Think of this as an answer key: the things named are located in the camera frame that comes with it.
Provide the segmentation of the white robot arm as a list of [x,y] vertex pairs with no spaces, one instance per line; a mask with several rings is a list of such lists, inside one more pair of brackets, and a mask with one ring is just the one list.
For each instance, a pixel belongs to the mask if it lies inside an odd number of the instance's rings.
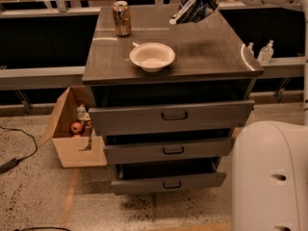
[[[248,6],[308,0],[242,0]],[[232,152],[232,231],[308,231],[308,126],[260,121],[246,126]]]

